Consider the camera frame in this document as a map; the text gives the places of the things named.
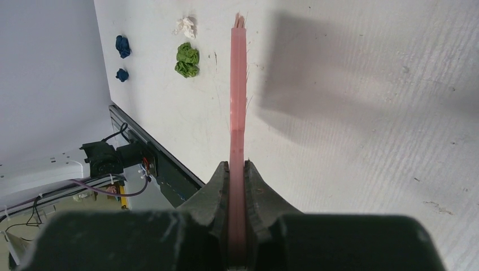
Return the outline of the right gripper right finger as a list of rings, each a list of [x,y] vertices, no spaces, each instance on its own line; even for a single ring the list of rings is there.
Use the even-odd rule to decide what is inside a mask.
[[[247,221],[246,270],[285,270],[281,216],[302,212],[286,201],[263,180],[253,162],[245,161]]]

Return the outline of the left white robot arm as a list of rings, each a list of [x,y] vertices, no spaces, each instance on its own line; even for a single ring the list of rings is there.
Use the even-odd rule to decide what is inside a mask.
[[[63,187],[70,179],[86,182],[112,177],[122,174],[125,168],[150,162],[150,154],[139,142],[114,148],[98,141],[45,158],[2,163],[1,214],[12,214],[49,190]]]

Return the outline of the pink hand brush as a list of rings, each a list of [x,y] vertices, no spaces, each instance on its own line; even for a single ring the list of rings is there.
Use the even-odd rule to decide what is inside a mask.
[[[230,39],[230,155],[228,198],[228,265],[246,265],[244,145],[247,100],[246,19],[237,13]]]

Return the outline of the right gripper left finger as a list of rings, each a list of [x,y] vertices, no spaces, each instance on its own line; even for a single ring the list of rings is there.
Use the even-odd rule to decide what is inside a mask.
[[[211,179],[178,210],[185,216],[178,270],[227,270],[229,165],[222,161]]]

